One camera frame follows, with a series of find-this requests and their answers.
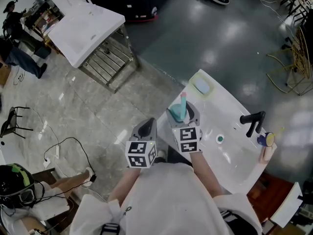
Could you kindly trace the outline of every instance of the soap bar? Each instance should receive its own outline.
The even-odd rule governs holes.
[[[206,94],[210,91],[210,87],[202,78],[197,78],[194,81],[194,86],[201,92],[202,94]]]

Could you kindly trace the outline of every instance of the person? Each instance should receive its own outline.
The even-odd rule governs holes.
[[[0,68],[8,68],[8,65],[20,66],[23,70],[34,74],[40,79],[47,68],[44,63],[39,67],[34,59],[19,48],[13,46],[9,40],[0,38]]]
[[[90,185],[94,175],[87,167],[84,173],[63,178],[53,185],[37,182],[19,164],[0,165],[0,222],[10,235],[28,235],[32,231],[49,235],[46,221],[69,210],[67,198],[82,184]]]
[[[20,21],[21,18],[31,15],[31,12],[19,13],[14,12],[14,9],[15,2],[10,1],[3,11],[3,13],[7,13],[5,24],[8,34],[12,39],[23,42],[32,52],[35,52],[42,46],[42,43],[23,30]]]
[[[224,195],[203,154],[190,158],[159,151],[149,169],[128,168],[107,203],[84,195],[70,235],[260,235],[247,196]]]

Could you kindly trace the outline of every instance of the gray floor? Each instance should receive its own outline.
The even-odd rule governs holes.
[[[270,5],[285,17],[279,2]],[[266,111],[267,130],[284,126],[269,172],[300,183],[311,174],[313,92],[283,94],[265,76],[280,66],[265,54],[278,50],[290,35],[273,11],[258,0],[231,0],[228,6],[168,0],[158,20],[129,24],[127,30],[139,55],[178,82],[187,83],[203,69],[251,113]]]
[[[177,97],[181,86],[141,61],[141,68],[135,69],[131,64],[122,71],[120,90],[112,94],[61,55],[52,52],[46,63],[48,68],[41,79],[26,73],[18,85],[13,85],[13,81],[18,82],[18,67],[12,69],[2,93],[1,116],[6,118],[12,106],[31,107],[40,115],[43,124],[34,111],[19,111],[23,118],[18,119],[18,125],[34,131],[17,130],[26,139],[15,136],[32,173],[44,169],[44,152],[57,143],[45,125],[53,129],[59,142],[67,137],[77,138],[97,174],[90,188],[107,198],[127,166],[125,143],[133,128],[148,117],[158,118]],[[59,160],[54,158],[55,148],[47,152],[51,160],[48,168],[55,167],[61,177],[84,171],[88,162],[79,144],[67,140],[60,147]],[[88,192],[76,190],[79,197]]]

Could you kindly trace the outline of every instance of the person standing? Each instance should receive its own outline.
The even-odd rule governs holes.
[[[34,59],[9,41],[0,38],[0,68],[8,68],[8,65],[20,66],[23,70],[34,74],[40,79],[47,69],[47,64],[39,67]]]
[[[10,1],[3,13],[7,13],[6,16],[6,30],[9,35],[11,35],[12,39],[16,39],[24,43],[32,52],[35,52],[38,50],[42,43],[37,40],[36,38],[32,37],[30,34],[28,34],[25,30],[22,28],[21,24],[21,18],[27,17],[31,14],[31,12],[26,13],[19,13],[14,12],[15,9],[15,2]]]

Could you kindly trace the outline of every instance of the white sink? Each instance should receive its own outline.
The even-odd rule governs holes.
[[[263,149],[257,143],[259,134],[254,131],[251,138],[246,137],[250,124],[240,124],[239,118],[249,115],[249,112],[212,77],[202,70],[199,72],[214,85],[211,94],[203,99],[191,84],[183,91],[187,93],[187,100],[200,112],[200,149],[223,188],[231,193],[247,194],[266,167],[259,163]],[[172,104],[179,102],[180,96]],[[157,120],[157,128],[158,136],[178,150],[165,113]],[[222,144],[216,142],[219,134],[224,136]],[[189,154],[184,154],[184,157],[190,160]]]
[[[73,6],[48,36],[70,64],[78,68],[124,22],[123,15],[84,2]]]
[[[261,148],[256,142],[257,134],[249,139],[247,128],[239,122],[243,114],[237,108],[221,109],[210,101],[199,101],[194,104],[200,112],[202,140],[200,149],[219,179],[220,184],[240,187],[249,179],[258,164]],[[222,134],[222,144],[216,137]]]

